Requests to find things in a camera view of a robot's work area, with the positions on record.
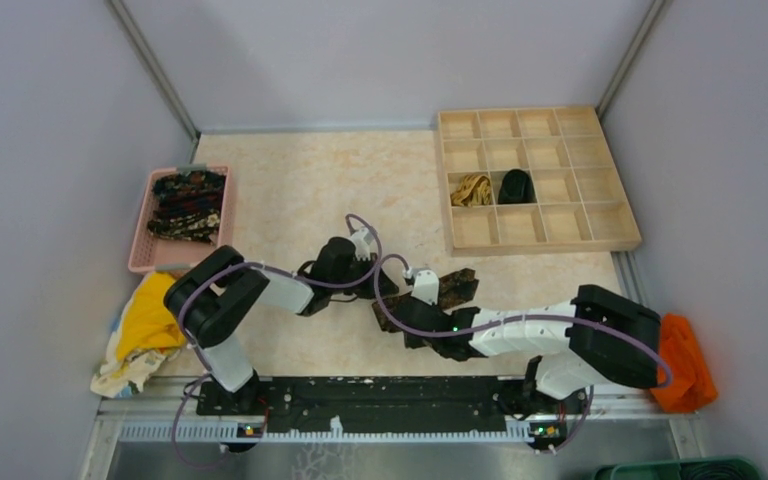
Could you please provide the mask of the dark brown patterned tie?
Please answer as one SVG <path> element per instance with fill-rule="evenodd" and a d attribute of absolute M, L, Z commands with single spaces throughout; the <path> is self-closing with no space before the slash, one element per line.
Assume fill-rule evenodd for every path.
<path fill-rule="evenodd" d="M 459 308 L 474 299 L 478 286 L 479 279 L 476 277 L 476 271 L 471 268 L 462 268 L 444 275 L 440 278 L 437 304 L 444 312 Z M 376 302 L 371 304 L 371 308 L 381 331 L 399 332 Z"/>

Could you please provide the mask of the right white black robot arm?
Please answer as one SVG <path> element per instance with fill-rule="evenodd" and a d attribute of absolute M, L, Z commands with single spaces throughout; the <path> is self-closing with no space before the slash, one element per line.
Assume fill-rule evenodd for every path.
<path fill-rule="evenodd" d="M 455 361 L 521 354 L 528 360 L 523 398 L 536 412 L 586 387 L 660 388 L 661 318 L 593 284 L 568 301 L 528 310 L 458 308 L 409 296 L 386 311 L 410 348 L 427 346 Z"/>

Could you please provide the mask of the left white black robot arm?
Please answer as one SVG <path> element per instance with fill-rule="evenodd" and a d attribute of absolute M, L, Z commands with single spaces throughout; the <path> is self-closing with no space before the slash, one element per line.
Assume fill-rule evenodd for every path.
<path fill-rule="evenodd" d="M 163 305 L 197 352 L 220 399 L 237 414 L 252 411 L 260 399 L 256 372 L 235 333 L 256 304 L 309 317 L 336 295 L 374 297 L 373 269 L 381 246 L 361 229 L 350 237 L 332 237 L 318 257 L 297 273 L 256 266 L 230 245 L 223 245 L 175 281 Z"/>

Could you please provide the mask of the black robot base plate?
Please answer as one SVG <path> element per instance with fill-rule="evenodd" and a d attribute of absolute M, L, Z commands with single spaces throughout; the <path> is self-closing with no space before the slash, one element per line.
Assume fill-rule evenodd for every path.
<path fill-rule="evenodd" d="M 584 406 L 582 389 L 557 400 L 519 377 L 271 377 L 241 394 L 207 381 L 196 412 L 263 416 L 270 433 L 324 432 L 338 419 L 350 434 L 459 434 L 501 433 L 531 415 L 570 418 Z"/>

